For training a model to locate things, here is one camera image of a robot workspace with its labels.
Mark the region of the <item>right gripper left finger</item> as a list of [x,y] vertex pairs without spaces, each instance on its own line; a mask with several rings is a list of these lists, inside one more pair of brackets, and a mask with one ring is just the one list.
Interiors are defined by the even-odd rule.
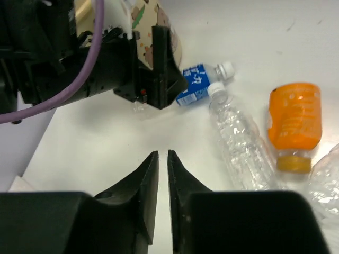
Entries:
[[153,242],[159,154],[91,196],[1,194],[1,253],[147,253]]

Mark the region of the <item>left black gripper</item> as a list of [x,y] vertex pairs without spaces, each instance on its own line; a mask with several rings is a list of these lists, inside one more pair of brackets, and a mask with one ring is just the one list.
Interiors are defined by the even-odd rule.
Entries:
[[[128,39],[114,28],[101,39],[94,67],[66,105],[112,90],[131,102],[164,109],[175,102],[188,83],[172,51],[171,33],[155,25],[153,70],[137,58],[136,34]],[[84,42],[90,31],[77,33],[73,1],[15,3],[15,92],[27,104],[38,105],[61,93],[80,73],[88,57]]]

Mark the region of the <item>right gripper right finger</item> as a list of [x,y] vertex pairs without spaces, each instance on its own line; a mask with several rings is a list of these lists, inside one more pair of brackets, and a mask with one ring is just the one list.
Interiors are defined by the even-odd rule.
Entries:
[[167,168],[174,253],[329,253],[300,194],[214,192],[173,150]]

